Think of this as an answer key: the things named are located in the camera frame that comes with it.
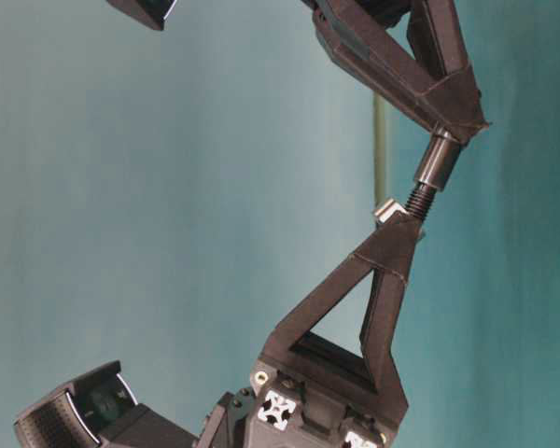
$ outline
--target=blue-green wall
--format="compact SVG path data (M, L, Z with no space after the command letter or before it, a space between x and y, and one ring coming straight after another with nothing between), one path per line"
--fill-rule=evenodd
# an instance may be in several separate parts
M163 34L0 0L0 447L116 358L198 431L371 230L371 98L296 0L180 0Z
M457 4L494 126L419 246L397 446L560 446L560 1ZM0 446L113 358L197 431L371 230L372 136L297 0L180 0L164 34L102 1L0 1ZM388 110L386 139L404 201L427 136ZM323 328L351 348L359 296Z
M560 447L560 1L457 2L493 126L429 215L395 352L401 447ZM388 114L388 191L427 142Z

